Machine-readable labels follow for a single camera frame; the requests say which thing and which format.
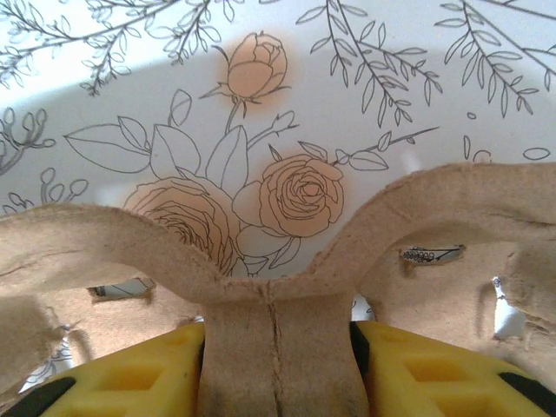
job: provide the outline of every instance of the leaf drawing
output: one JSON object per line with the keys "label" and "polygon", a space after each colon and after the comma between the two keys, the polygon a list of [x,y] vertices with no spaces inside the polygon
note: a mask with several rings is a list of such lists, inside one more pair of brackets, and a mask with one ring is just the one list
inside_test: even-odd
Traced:
{"label": "leaf drawing", "polygon": [[149,150],[149,143],[147,142],[147,132],[145,128],[135,119],[131,117],[118,117],[122,135],[129,142],[131,146],[138,150]]}
{"label": "leaf drawing", "polygon": [[311,156],[314,156],[315,158],[320,159],[321,161],[324,162],[328,160],[328,152],[324,148],[320,147],[319,145],[315,145],[309,142],[298,142],[298,143],[303,148],[303,150],[305,150],[305,152],[307,152]]}
{"label": "leaf drawing", "polygon": [[201,165],[197,145],[181,130],[156,124],[150,153],[150,167],[160,179],[196,173]]}
{"label": "leaf drawing", "polygon": [[205,174],[232,198],[243,188],[248,179],[247,133],[243,126],[231,129],[218,142]]}
{"label": "leaf drawing", "polygon": [[529,148],[523,151],[523,157],[529,161],[542,161],[551,155],[547,148]]}
{"label": "leaf drawing", "polygon": [[464,135],[463,136],[463,156],[466,158],[466,160],[469,159],[470,152],[471,152],[471,139],[469,139],[469,136]]}
{"label": "leaf drawing", "polygon": [[278,153],[278,151],[276,149],[274,149],[272,147],[272,145],[268,145],[268,148],[270,149],[270,154],[272,155],[272,159],[274,159],[276,162],[281,161],[281,155]]}
{"label": "leaf drawing", "polygon": [[377,149],[380,152],[384,152],[390,146],[390,140],[392,139],[392,130],[386,132],[384,135],[381,136],[378,142]]}
{"label": "leaf drawing", "polygon": [[[504,7],[501,3],[492,3]],[[514,72],[513,62],[519,61],[524,57],[530,58],[545,71],[544,86],[546,90],[549,90],[550,79],[556,72],[554,72],[554,68],[550,67],[542,59],[539,59],[535,54],[537,52],[540,54],[550,54],[550,50],[536,50],[517,44],[509,35],[478,12],[469,2],[462,1],[461,4],[461,6],[454,3],[442,4],[442,8],[458,13],[461,17],[445,19],[435,24],[435,26],[448,28],[464,27],[466,30],[449,47],[444,63],[448,64],[458,50],[460,50],[461,58],[466,59],[474,51],[471,58],[467,61],[461,85],[466,85],[471,79],[472,74],[475,73],[480,88],[486,88],[486,98],[489,103],[493,102],[494,96],[497,91],[499,92],[502,118],[506,117],[510,98],[515,98],[515,106],[518,111],[525,108],[532,115],[533,108],[525,95],[534,94],[538,90],[532,88],[522,89],[518,84],[523,80],[523,76],[510,77],[508,75]],[[498,49],[490,53],[487,52],[487,50],[491,50],[494,47]]]}
{"label": "leaf drawing", "polygon": [[326,9],[326,6],[314,7],[313,9],[307,10],[303,15],[297,19],[295,24],[304,24],[315,20],[322,12]]}
{"label": "leaf drawing", "polygon": [[174,128],[182,126],[191,111],[191,96],[182,89],[177,90],[172,97],[168,125]]}
{"label": "leaf drawing", "polygon": [[149,152],[126,138],[119,124],[98,124],[63,137],[77,154],[95,165],[122,174],[135,174],[149,166]]}
{"label": "leaf drawing", "polygon": [[[198,50],[208,51],[209,42],[220,42],[222,37],[218,30],[210,26],[211,13],[208,9],[211,0],[187,2],[193,7],[180,13],[181,0],[88,0],[91,19],[101,24],[101,29],[90,30],[77,36],[69,19],[72,15],[60,16],[47,22],[37,8],[39,3],[3,0],[0,2],[0,21],[8,21],[10,46],[6,53],[0,53],[0,83],[9,88],[13,80],[23,87],[23,76],[35,75],[33,57],[41,50],[49,50],[55,59],[61,48],[72,43],[85,43],[93,49],[92,56],[82,60],[90,69],[90,81],[80,83],[91,96],[98,96],[100,88],[119,76],[130,74],[131,69],[125,65],[126,54],[130,45],[135,46],[144,38],[142,33],[164,41],[163,50],[173,64],[183,64],[184,60]],[[222,0],[223,14],[231,22],[235,12],[230,0]],[[157,17],[169,9],[174,9],[175,25],[173,27],[156,27]],[[114,19],[115,15],[125,16]]]}
{"label": "leaf drawing", "polygon": [[337,149],[335,151],[336,160],[332,162],[331,165],[346,165],[349,163],[349,165],[353,169],[357,169],[360,171],[376,171],[388,169],[388,164],[382,158],[382,156],[375,152],[376,150],[378,150],[379,152],[385,152],[389,147],[400,142],[407,142],[409,144],[415,145],[415,136],[423,135],[436,129],[438,129],[438,127],[423,129],[409,135],[398,137],[396,139],[392,139],[392,130],[390,130],[379,138],[376,145],[366,149],[358,150],[351,155],[343,149]]}
{"label": "leaf drawing", "polygon": [[300,247],[301,238],[290,237],[288,243],[276,253],[275,258],[268,265],[268,269],[278,268],[292,261],[297,256]]}
{"label": "leaf drawing", "polygon": [[399,91],[396,90],[409,91],[406,82],[409,82],[410,77],[422,77],[427,91],[425,101],[430,105],[433,87],[442,94],[442,87],[437,80],[439,76],[422,68],[426,63],[425,59],[415,58],[426,54],[426,50],[419,47],[398,51],[387,49],[385,23],[376,25],[375,20],[367,22],[361,33],[356,36],[350,18],[366,16],[367,12],[359,7],[342,1],[326,0],[324,6],[306,11],[297,23],[305,23],[319,17],[327,19],[328,36],[316,41],[311,47],[311,53],[331,43],[334,54],[330,60],[330,76],[338,70],[346,87],[350,84],[350,67],[355,69],[353,84],[365,83],[361,95],[362,113],[366,113],[371,102],[379,97],[376,98],[377,103],[374,107],[377,109],[376,121],[379,127],[382,126],[387,115],[394,118],[396,125],[400,125],[402,121],[412,122],[408,110],[400,107],[399,101],[402,99],[397,96]]}
{"label": "leaf drawing", "polygon": [[382,171],[388,169],[388,164],[376,152],[360,150],[349,158],[349,165],[358,171]]}

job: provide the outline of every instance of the torn cardboard edge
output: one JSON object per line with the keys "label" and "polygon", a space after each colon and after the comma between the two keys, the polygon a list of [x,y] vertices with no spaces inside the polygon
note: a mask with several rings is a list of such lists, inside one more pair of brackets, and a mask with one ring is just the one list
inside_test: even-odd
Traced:
{"label": "torn cardboard edge", "polygon": [[[196,248],[120,209],[43,206],[0,221],[0,296],[103,285],[91,271],[106,262],[141,270],[203,305],[199,415],[367,415],[347,325],[361,284],[372,288],[381,259],[406,245],[556,240],[554,179],[554,163],[414,173],[361,207],[306,271],[278,280],[223,277]],[[532,291],[554,290],[543,284]]]}

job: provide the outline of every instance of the yellow plastic object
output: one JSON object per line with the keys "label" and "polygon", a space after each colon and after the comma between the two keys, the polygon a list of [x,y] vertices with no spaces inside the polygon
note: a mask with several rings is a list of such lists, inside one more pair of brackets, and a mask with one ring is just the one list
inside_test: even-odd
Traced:
{"label": "yellow plastic object", "polygon": [[513,365],[381,323],[358,324],[371,346],[365,381],[371,415],[547,416],[498,376],[527,377]]}
{"label": "yellow plastic object", "polygon": [[[546,417],[499,376],[520,369],[387,325],[358,322],[370,345],[365,384],[379,417]],[[41,417],[194,417],[202,324],[59,374],[76,384]]]}
{"label": "yellow plastic object", "polygon": [[76,384],[41,417],[193,416],[203,340],[192,324],[59,374]]}

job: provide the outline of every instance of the line drawing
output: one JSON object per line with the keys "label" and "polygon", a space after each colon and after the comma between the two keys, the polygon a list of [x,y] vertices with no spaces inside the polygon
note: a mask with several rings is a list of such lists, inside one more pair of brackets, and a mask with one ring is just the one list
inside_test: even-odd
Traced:
{"label": "line drawing", "polygon": [[[222,40],[217,28],[210,25],[211,0],[201,0],[191,9],[184,10],[181,0],[154,0],[145,3],[142,0],[126,0],[123,3],[112,0],[86,0],[91,12],[91,19],[102,25],[100,30],[74,35],[70,20],[61,15],[51,23],[44,21],[43,14],[33,4],[18,0],[0,0],[0,20],[8,20],[10,45],[0,50],[0,84],[10,88],[10,80],[24,87],[23,77],[34,76],[33,56],[39,50],[50,50],[56,58],[59,50],[70,43],[85,43],[94,51],[82,64],[90,69],[91,81],[80,86],[91,96],[98,96],[100,89],[119,76],[131,73],[125,65],[125,56],[130,43],[141,42],[143,35],[165,41],[164,52],[173,65],[184,64],[200,49],[209,51],[209,43]],[[235,17],[232,3],[241,0],[223,1],[225,17],[232,22]],[[156,17],[169,9],[175,10],[174,27],[156,26]],[[129,19],[113,25],[110,18],[115,11],[125,11]],[[29,37],[36,39],[34,46],[19,47]]]}
{"label": "line drawing", "polygon": [[243,118],[247,115],[247,105],[261,104],[263,97],[269,96],[288,86],[282,85],[288,71],[288,57],[280,39],[264,33],[249,33],[235,48],[231,57],[222,48],[215,46],[228,64],[227,81],[218,85],[200,98],[216,95],[231,97],[234,106],[226,122],[225,134],[232,129],[237,110],[243,108]]}
{"label": "line drawing", "polygon": [[[397,126],[400,125],[402,117],[408,122],[413,121],[408,110],[405,109],[407,106],[411,106],[411,103],[407,100],[394,98],[396,91],[409,91],[406,83],[409,82],[410,75],[413,78],[417,76],[424,78],[423,93],[427,106],[431,104],[432,87],[438,90],[440,94],[443,93],[442,87],[438,82],[439,75],[433,71],[421,69],[427,62],[426,59],[420,59],[417,63],[412,63],[407,58],[407,56],[426,54],[427,50],[413,47],[391,51],[384,48],[387,38],[387,28],[384,23],[377,30],[377,43],[371,43],[368,38],[376,26],[376,20],[370,21],[363,28],[359,36],[355,35],[348,15],[367,17],[368,13],[365,10],[344,4],[340,0],[327,0],[324,5],[307,10],[297,19],[296,24],[309,23],[321,15],[326,16],[328,36],[316,41],[310,53],[313,54],[325,45],[332,43],[334,56],[330,61],[330,76],[334,75],[339,63],[341,65],[341,76],[346,88],[349,87],[348,67],[354,66],[351,59],[361,60],[355,72],[354,84],[360,82],[365,72],[369,74],[361,97],[361,112],[363,114],[367,112],[370,103],[375,97],[376,90],[379,90],[380,92],[376,96],[378,97],[382,94],[382,98],[375,100],[380,103],[377,110],[377,124],[379,127],[382,127],[387,108],[393,109],[393,116]],[[375,55],[382,56],[382,59],[371,61],[369,56],[373,52]]]}
{"label": "line drawing", "polygon": [[[539,52],[556,56],[556,45],[553,47],[555,49],[554,52],[552,52],[553,48],[549,50],[535,50],[522,47],[488,20],[488,18],[478,12],[472,5],[463,0],[460,0],[460,3],[444,3],[441,4],[440,7],[460,13],[461,17],[444,19],[435,23],[435,26],[449,29],[465,27],[467,29],[466,33],[452,43],[444,58],[444,64],[448,64],[458,51],[460,52],[461,58],[470,56],[462,74],[461,85],[466,85],[473,73],[476,73],[480,88],[486,89],[487,91],[487,100],[489,103],[493,101],[497,90],[500,92],[500,113],[502,114],[502,118],[506,117],[508,111],[510,92],[515,96],[517,111],[521,111],[522,108],[525,108],[526,111],[532,115],[533,107],[529,103],[527,96],[536,94],[539,90],[531,87],[522,88],[519,86],[518,84],[521,84],[523,81],[523,75],[516,76],[512,74],[514,69],[511,63],[524,59],[525,57],[534,61],[545,71],[543,84],[546,91],[550,91],[552,79],[556,76],[556,69],[543,63],[534,54]],[[501,41],[508,43],[508,46],[515,50],[508,50],[508,48],[502,47]],[[487,47],[490,49],[496,47],[496,51],[489,53],[487,52]],[[488,81],[486,80],[486,70],[489,70],[491,73]]]}
{"label": "line drawing", "polygon": [[[61,182],[56,183],[56,170],[53,167],[49,167],[41,172],[40,181],[41,204],[73,202],[78,196],[83,195],[89,187],[89,181],[82,178],[72,181],[69,186]],[[36,204],[32,200],[21,197],[21,195],[15,191],[10,191],[8,193],[8,200],[10,202],[2,206],[5,215],[21,213],[36,207]]]}
{"label": "line drawing", "polygon": [[[477,150],[471,158],[472,162],[492,162],[493,154],[486,149]],[[471,138],[468,135],[463,136],[463,157],[469,161],[471,157]]]}
{"label": "line drawing", "polygon": [[514,3],[515,0],[509,0],[509,1],[505,1],[505,2],[497,2],[495,0],[480,0],[480,1],[483,2],[483,3],[490,3],[490,4],[494,4],[496,6],[506,7],[508,9],[516,10],[516,11],[519,11],[521,13],[527,13],[529,15],[533,15],[533,16],[537,16],[537,17],[544,17],[545,19],[550,19],[550,20],[556,21],[556,16],[547,15],[546,13],[540,13],[540,12],[535,11],[535,10],[524,9],[522,7],[513,5],[512,3]]}
{"label": "line drawing", "polygon": [[422,248],[414,246],[401,250],[400,258],[414,263],[432,264],[438,261],[453,261],[461,257],[464,250],[464,245],[453,245],[451,248]]}
{"label": "line drawing", "polygon": [[11,107],[3,112],[0,119],[0,175],[14,168],[26,150],[47,149],[56,145],[54,139],[43,139],[47,121],[48,115],[44,109],[39,109],[35,115],[26,113],[21,121],[21,128],[25,133],[19,137],[16,132],[16,112]]}
{"label": "line drawing", "polygon": [[523,151],[523,157],[529,161],[542,161],[552,153],[547,148],[529,148]]}
{"label": "line drawing", "polygon": [[409,135],[404,135],[396,139],[392,139],[392,130],[389,130],[387,133],[383,134],[380,137],[376,145],[358,150],[352,154],[349,154],[342,149],[337,149],[335,151],[336,159],[331,163],[331,165],[335,166],[349,164],[351,168],[358,171],[382,171],[385,169],[389,169],[387,162],[379,154],[379,152],[385,152],[390,146],[400,142],[407,142],[411,145],[415,145],[416,136],[432,132],[433,130],[439,128],[440,126],[436,126],[434,128],[419,130],[417,132],[411,133]]}

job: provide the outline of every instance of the branch drawing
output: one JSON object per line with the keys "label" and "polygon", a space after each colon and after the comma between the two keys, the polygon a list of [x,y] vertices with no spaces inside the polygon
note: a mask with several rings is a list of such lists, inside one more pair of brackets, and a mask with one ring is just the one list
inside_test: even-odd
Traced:
{"label": "branch drawing", "polygon": [[[43,14],[35,5],[26,0],[0,0],[0,21],[9,21],[8,31],[10,45],[0,50],[0,84],[10,88],[10,80],[20,87],[24,86],[23,76],[36,74],[33,56],[40,50],[50,50],[52,57],[70,43],[85,43],[93,49],[90,59],[82,60],[90,69],[91,81],[81,83],[91,96],[98,96],[100,88],[119,76],[130,74],[125,65],[125,56],[129,42],[141,39],[142,33],[165,40],[163,50],[172,59],[172,64],[183,64],[199,49],[209,50],[209,42],[222,40],[218,30],[211,26],[209,5],[211,0],[185,2],[193,5],[183,10],[181,0],[86,0],[91,11],[91,18],[102,28],[82,35],[74,35],[70,20],[66,16],[46,23]],[[231,22],[235,16],[229,0],[224,1],[224,14]],[[173,9],[176,24],[173,27],[156,27],[156,17]],[[125,11],[129,18],[118,24],[110,23],[115,10]],[[18,47],[28,38],[35,38],[34,46]]]}
{"label": "branch drawing", "polygon": [[411,145],[415,145],[414,138],[416,136],[423,135],[439,128],[440,126],[419,130],[412,134],[404,135],[396,139],[392,139],[392,130],[389,130],[387,133],[379,138],[379,141],[376,145],[358,150],[352,154],[349,154],[342,149],[337,149],[336,160],[333,161],[331,165],[335,166],[349,164],[351,168],[358,171],[382,171],[385,169],[389,169],[390,167],[388,166],[385,159],[379,154],[379,152],[385,152],[390,146],[400,142],[407,142]]}
{"label": "branch drawing", "polygon": [[[461,17],[448,18],[437,22],[435,26],[445,28],[466,28],[466,32],[452,43],[444,58],[448,64],[457,51],[465,58],[470,56],[464,69],[461,85],[464,86],[473,73],[476,73],[477,81],[481,89],[486,88],[487,100],[492,102],[497,90],[500,92],[500,112],[506,117],[509,101],[509,93],[515,96],[515,105],[518,111],[524,107],[529,114],[533,114],[533,108],[527,100],[527,95],[539,92],[535,88],[521,88],[523,75],[510,75],[514,72],[511,63],[527,57],[537,63],[545,71],[544,86],[550,90],[552,78],[556,76],[556,70],[542,62],[535,54],[554,55],[552,47],[549,50],[533,50],[521,47],[511,37],[496,27],[484,15],[479,13],[472,5],[461,0],[459,3],[444,3],[442,8],[452,12],[460,13]],[[502,41],[509,44],[511,49],[502,47]],[[487,82],[487,70],[490,76]]]}
{"label": "branch drawing", "polygon": [[500,7],[506,7],[508,9],[515,10],[515,11],[518,11],[520,13],[527,13],[528,15],[532,15],[532,16],[536,16],[536,17],[544,17],[545,19],[550,19],[550,20],[556,21],[556,16],[554,16],[554,15],[549,15],[547,13],[540,13],[536,10],[525,9],[523,7],[519,7],[519,6],[516,6],[515,4],[512,4],[512,3],[515,3],[516,0],[506,0],[505,2],[499,2],[499,1],[496,1],[496,0],[480,0],[480,1],[483,2],[483,3],[490,3],[490,4],[493,4],[493,5],[496,5],[496,6],[500,6]]}
{"label": "branch drawing", "polygon": [[[52,202],[73,202],[76,197],[83,195],[89,187],[89,181],[84,179],[74,180],[69,184],[69,186],[66,186],[61,182],[55,183],[56,170],[52,167],[45,169],[41,173],[40,180],[41,204],[49,204]],[[8,193],[8,200],[10,202],[2,206],[5,215],[20,213],[24,210],[36,207],[36,204],[32,200],[22,198],[14,191]]]}
{"label": "branch drawing", "polygon": [[52,148],[54,139],[42,139],[48,115],[39,109],[35,115],[27,113],[21,121],[23,134],[19,135],[16,127],[16,113],[8,107],[0,119],[0,175],[4,175],[23,158],[27,149]]}
{"label": "branch drawing", "polygon": [[307,10],[296,21],[296,24],[309,23],[321,15],[326,16],[328,23],[328,35],[316,41],[310,53],[313,54],[325,45],[332,43],[334,55],[330,61],[330,75],[333,76],[338,63],[341,65],[341,75],[346,87],[349,86],[348,68],[353,67],[352,59],[359,59],[354,76],[354,84],[368,73],[368,80],[363,89],[361,98],[361,112],[366,113],[370,103],[375,100],[380,103],[377,111],[377,123],[382,126],[387,108],[393,109],[396,125],[399,126],[401,118],[412,122],[406,107],[411,103],[398,97],[398,91],[409,91],[407,83],[411,77],[424,79],[423,91],[425,102],[431,104],[432,87],[442,94],[442,87],[438,82],[439,76],[432,72],[423,70],[427,62],[421,59],[413,63],[408,57],[426,54],[422,48],[407,48],[404,50],[391,51],[384,47],[387,38],[387,28],[382,23],[377,30],[377,41],[373,43],[369,37],[376,26],[376,21],[369,22],[356,36],[350,24],[348,15],[354,17],[367,17],[365,10],[355,6],[344,4],[341,0],[327,0],[325,5]]}

